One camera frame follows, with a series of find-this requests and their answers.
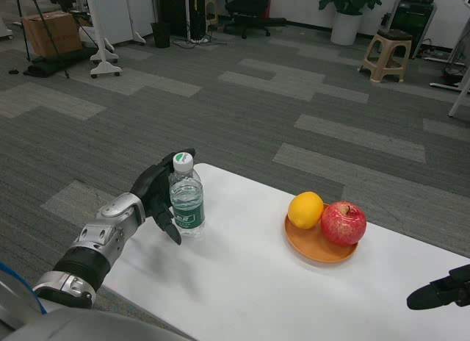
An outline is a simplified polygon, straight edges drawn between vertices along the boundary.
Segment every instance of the plate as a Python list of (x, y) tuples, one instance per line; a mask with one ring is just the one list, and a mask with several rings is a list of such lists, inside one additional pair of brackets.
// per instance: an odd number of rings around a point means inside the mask
[(347, 247), (330, 243), (323, 235), (320, 222), (311, 229), (299, 229), (286, 215), (284, 227), (287, 240), (294, 249), (304, 257), (316, 262), (343, 262), (350, 258), (358, 248), (357, 243)]

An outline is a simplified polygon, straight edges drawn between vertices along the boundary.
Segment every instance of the black trash can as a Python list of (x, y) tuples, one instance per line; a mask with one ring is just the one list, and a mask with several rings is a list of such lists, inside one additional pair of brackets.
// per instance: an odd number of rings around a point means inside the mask
[(151, 23), (155, 47), (166, 49), (170, 47), (170, 25), (168, 23)]

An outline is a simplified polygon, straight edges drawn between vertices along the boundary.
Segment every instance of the blue cable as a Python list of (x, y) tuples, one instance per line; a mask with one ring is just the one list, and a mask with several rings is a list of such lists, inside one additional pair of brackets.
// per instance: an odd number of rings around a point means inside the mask
[(31, 294), (35, 297), (35, 299), (37, 301), (37, 304), (39, 305), (39, 307), (41, 309), (41, 313), (42, 314), (47, 314), (47, 312), (44, 309), (43, 305), (39, 301), (39, 298), (36, 296), (35, 291), (32, 290), (32, 288), (28, 285), (28, 283), (26, 281), (24, 281), (24, 279), (21, 276), (19, 276), (15, 271), (13, 271), (9, 267), (7, 267), (3, 262), (0, 262), (0, 271), (4, 271), (8, 275), (11, 275), (15, 279), (17, 279), (19, 282), (21, 282), (31, 292)]

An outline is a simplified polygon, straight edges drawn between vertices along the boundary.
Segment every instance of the bottle cap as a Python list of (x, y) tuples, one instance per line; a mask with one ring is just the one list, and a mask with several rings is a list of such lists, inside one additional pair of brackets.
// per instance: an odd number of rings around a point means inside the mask
[(192, 170), (193, 160), (191, 154), (180, 152), (173, 157), (173, 167), (176, 172), (186, 173)]

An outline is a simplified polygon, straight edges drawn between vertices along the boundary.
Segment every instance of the tabletop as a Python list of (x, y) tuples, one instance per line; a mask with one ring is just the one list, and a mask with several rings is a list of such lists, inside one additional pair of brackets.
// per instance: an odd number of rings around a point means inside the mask
[(368, 223), (351, 259), (310, 263), (283, 230), (293, 195), (210, 165), (195, 169), (204, 237), (177, 246), (147, 219), (104, 286), (200, 341), (468, 339), (470, 307), (406, 306), (411, 292), (467, 258)]

